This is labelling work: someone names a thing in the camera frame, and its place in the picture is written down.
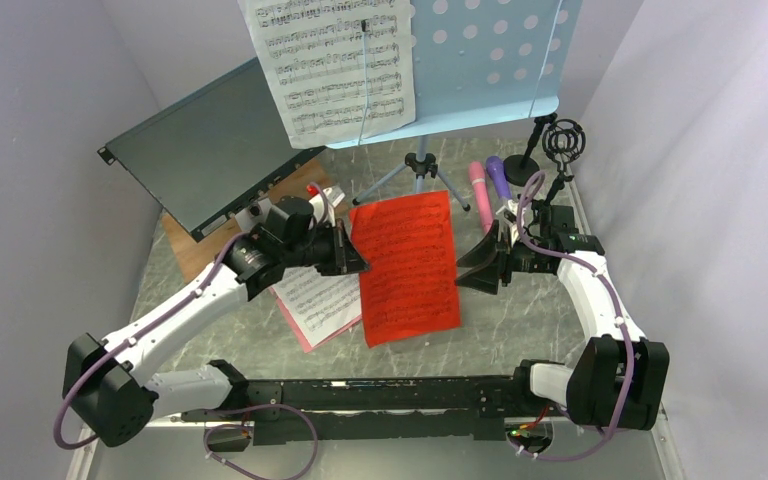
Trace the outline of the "black round-base mic stand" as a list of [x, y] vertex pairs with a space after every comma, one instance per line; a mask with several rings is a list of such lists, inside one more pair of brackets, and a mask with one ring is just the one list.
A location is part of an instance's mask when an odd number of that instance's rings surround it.
[[539, 170], [539, 165], [531, 158], [531, 155], [540, 142], [546, 127], [552, 124], [557, 117], [556, 113], [535, 117], [534, 127], [524, 152], [510, 155], [503, 160], [504, 176], [510, 184], [524, 186], [526, 181]]

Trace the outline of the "black tripod mic stand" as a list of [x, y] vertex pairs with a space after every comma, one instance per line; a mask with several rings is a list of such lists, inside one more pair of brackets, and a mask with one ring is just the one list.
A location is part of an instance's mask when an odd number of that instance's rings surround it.
[[558, 119], [556, 113], [536, 117], [526, 154], [529, 155], [537, 141], [541, 142], [546, 157], [556, 166], [557, 175], [544, 200], [533, 200], [532, 211], [537, 214], [547, 208], [566, 183], [573, 180], [569, 165], [585, 150], [586, 135], [583, 127], [571, 119]]

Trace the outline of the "pink sheet music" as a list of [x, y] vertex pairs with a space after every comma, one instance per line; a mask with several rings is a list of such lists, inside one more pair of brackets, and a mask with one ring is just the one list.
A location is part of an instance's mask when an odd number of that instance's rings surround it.
[[325, 319], [319, 319], [316, 315], [303, 316], [294, 313], [280, 297], [276, 298], [276, 304], [305, 353], [310, 353], [347, 331], [361, 319], [361, 303], [358, 296], [355, 296], [351, 303], [326, 302], [324, 312], [328, 316]]

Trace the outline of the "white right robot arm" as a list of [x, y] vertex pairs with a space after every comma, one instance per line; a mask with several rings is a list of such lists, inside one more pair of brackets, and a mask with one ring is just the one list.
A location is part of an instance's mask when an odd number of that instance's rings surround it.
[[578, 230], [573, 208], [539, 205], [534, 212], [536, 237], [517, 240], [508, 223], [495, 220], [457, 261], [459, 287], [497, 294], [516, 273], [551, 274], [573, 303], [585, 337], [578, 361], [572, 367], [523, 361], [510, 391], [513, 406], [534, 415], [552, 402], [580, 426], [651, 429], [669, 367], [666, 346], [649, 340], [630, 318], [600, 241]]

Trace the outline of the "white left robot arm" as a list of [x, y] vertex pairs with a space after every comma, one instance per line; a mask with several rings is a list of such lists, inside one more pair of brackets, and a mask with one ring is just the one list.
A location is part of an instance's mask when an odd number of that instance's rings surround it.
[[369, 271], [344, 222], [331, 212], [317, 221], [315, 213], [307, 199], [282, 198], [154, 310], [102, 339], [89, 333], [77, 337], [67, 351], [55, 443], [67, 450], [83, 445], [63, 436], [68, 411], [108, 447], [175, 413], [203, 409], [224, 420], [239, 417], [250, 403], [249, 382], [229, 362], [213, 360], [168, 374], [159, 369], [212, 322], [279, 283], [291, 267], [312, 267], [323, 277]]

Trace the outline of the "pink microphone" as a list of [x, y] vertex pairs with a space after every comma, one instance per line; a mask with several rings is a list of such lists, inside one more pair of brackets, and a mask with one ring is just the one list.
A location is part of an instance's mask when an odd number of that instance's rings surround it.
[[484, 233], [488, 233], [495, 218], [487, 191], [483, 165], [478, 161], [471, 162], [468, 167], [468, 174], [474, 193], [474, 199], [477, 204], [482, 229]]

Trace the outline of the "light blue music stand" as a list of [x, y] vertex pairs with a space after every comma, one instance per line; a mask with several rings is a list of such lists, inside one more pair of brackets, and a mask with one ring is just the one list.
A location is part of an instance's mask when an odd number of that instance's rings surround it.
[[401, 163], [352, 201], [359, 205], [404, 170], [414, 190], [431, 178], [454, 187], [436, 169], [433, 134], [545, 116], [559, 106], [562, 71], [581, 2], [414, 1], [411, 4], [414, 122], [368, 138], [418, 141]]

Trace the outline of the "red sheet music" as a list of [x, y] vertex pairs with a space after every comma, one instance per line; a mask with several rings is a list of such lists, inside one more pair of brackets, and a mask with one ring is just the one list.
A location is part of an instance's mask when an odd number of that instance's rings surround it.
[[461, 326], [449, 195], [402, 196], [349, 212], [365, 342], [376, 347]]

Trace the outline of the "purple microphone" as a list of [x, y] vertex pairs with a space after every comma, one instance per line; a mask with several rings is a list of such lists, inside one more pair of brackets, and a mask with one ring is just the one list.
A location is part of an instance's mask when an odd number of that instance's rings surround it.
[[504, 162], [499, 156], [490, 156], [485, 161], [485, 169], [494, 185], [497, 196], [504, 200], [512, 200], [509, 182], [505, 175]]

